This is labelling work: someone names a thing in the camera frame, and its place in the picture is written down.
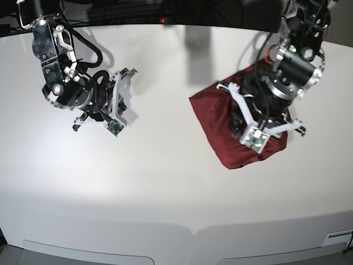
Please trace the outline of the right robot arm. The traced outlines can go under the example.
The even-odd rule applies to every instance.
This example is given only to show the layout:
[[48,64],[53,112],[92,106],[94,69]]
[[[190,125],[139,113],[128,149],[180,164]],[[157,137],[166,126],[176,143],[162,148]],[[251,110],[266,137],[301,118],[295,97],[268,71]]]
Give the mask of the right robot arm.
[[79,109],[73,129],[83,125],[102,126],[114,136],[125,127],[127,105],[121,90],[130,87],[135,69],[113,74],[99,70],[101,50],[74,30],[60,7],[60,1],[17,1],[20,26],[33,34],[33,53],[40,60],[45,85],[42,93],[55,108]]

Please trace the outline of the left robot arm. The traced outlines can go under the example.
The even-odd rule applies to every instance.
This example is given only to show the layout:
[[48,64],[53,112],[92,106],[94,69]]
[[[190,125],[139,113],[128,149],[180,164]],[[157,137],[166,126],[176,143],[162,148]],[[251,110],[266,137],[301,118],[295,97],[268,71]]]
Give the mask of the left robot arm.
[[242,84],[217,84],[217,89],[226,91],[236,102],[232,135],[240,144],[262,153],[271,138],[280,139],[285,132],[305,136],[302,121],[290,118],[288,108],[323,76],[322,42],[336,5],[337,1],[292,1],[281,18],[278,43],[264,56],[270,67],[261,67],[256,59]]

